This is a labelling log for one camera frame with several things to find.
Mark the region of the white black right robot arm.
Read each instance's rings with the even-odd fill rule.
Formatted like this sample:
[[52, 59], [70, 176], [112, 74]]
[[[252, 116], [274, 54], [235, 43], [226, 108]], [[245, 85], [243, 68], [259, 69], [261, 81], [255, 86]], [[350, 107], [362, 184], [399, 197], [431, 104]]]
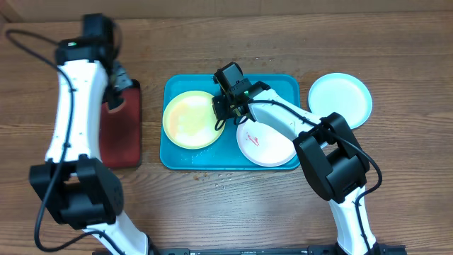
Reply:
[[292, 141], [305, 179], [327, 201], [337, 229], [338, 254], [379, 254], [367, 218], [366, 174], [376, 163], [362, 150], [343, 116], [317, 117], [283, 99], [270, 85], [251, 83], [235, 62], [218, 69], [213, 98], [219, 122], [247, 117]]

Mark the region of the yellow-green plate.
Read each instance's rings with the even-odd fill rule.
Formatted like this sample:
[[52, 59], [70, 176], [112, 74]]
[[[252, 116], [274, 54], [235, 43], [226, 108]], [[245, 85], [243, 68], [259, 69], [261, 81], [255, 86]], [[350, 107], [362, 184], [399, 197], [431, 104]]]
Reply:
[[217, 122], [212, 99], [205, 91], [186, 91], [173, 98], [164, 109], [163, 128], [167, 138], [183, 149], [201, 149], [223, 133]]

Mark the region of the white pink plate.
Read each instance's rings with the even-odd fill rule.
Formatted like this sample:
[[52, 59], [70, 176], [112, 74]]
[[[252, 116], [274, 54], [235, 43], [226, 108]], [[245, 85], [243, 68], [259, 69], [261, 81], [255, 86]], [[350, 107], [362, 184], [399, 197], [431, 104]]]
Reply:
[[251, 120], [238, 126], [236, 141], [242, 154], [259, 166], [282, 166], [296, 155], [292, 141], [270, 126]]

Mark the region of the dark red-lined small tray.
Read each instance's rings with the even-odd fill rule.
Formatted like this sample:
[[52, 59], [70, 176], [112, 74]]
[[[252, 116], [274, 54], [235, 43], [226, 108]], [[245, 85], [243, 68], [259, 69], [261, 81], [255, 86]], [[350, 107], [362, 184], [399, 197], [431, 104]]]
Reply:
[[142, 163], [142, 95], [140, 83], [121, 91], [122, 103], [101, 106], [99, 147], [101, 160], [110, 169], [136, 168]]

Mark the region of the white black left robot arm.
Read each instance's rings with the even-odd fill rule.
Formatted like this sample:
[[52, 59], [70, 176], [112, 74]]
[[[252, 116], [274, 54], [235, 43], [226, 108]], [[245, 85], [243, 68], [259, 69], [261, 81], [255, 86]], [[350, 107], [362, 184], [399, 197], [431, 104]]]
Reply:
[[45, 211], [54, 221], [94, 236], [111, 254], [150, 254], [148, 236], [139, 231], [124, 211], [119, 178], [101, 159], [99, 133], [104, 101], [117, 105], [114, 89], [114, 21], [101, 13], [86, 14], [81, 36], [62, 40], [55, 51], [59, 100], [55, 128], [45, 163], [30, 168], [29, 182], [42, 204], [34, 227], [36, 246], [45, 247], [40, 226]]

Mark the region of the light blue plate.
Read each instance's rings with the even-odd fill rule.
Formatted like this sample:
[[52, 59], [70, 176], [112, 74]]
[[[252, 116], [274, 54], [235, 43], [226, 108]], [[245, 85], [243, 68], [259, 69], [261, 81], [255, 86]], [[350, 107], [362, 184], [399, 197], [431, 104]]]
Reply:
[[358, 78], [344, 73], [330, 73], [318, 78], [308, 94], [313, 114], [326, 117], [339, 113], [351, 129], [363, 125], [372, 113], [372, 96]]

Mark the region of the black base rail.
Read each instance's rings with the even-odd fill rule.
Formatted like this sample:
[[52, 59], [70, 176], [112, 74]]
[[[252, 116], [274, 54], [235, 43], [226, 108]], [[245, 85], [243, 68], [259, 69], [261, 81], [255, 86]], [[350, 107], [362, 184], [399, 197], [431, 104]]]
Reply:
[[[407, 255], [404, 245], [388, 246], [376, 244], [371, 254], [381, 255]], [[93, 251], [93, 255], [111, 254], [106, 250]], [[332, 245], [311, 245], [301, 249], [210, 249], [210, 250], [189, 250], [189, 249], [160, 249], [161, 255], [336, 255], [346, 254], [340, 250], [337, 244]]]

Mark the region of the teal plastic tray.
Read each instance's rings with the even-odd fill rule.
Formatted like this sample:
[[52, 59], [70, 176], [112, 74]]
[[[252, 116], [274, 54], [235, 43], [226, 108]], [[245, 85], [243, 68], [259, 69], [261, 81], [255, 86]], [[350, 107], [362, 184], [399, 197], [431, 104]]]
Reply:
[[[287, 74], [247, 74], [251, 83], [262, 81], [286, 101], [300, 107], [299, 84]], [[165, 108], [177, 95], [186, 91], [205, 91], [214, 96], [220, 93], [220, 87], [214, 83], [211, 74], [178, 74], [171, 77], [164, 87]], [[193, 171], [289, 171], [299, 166], [297, 157], [293, 157], [281, 166], [264, 167], [249, 161], [240, 151], [236, 141], [237, 126], [229, 119], [220, 137], [211, 145], [202, 149], [184, 149], [174, 144], [161, 133], [160, 160], [164, 166], [173, 170]]]

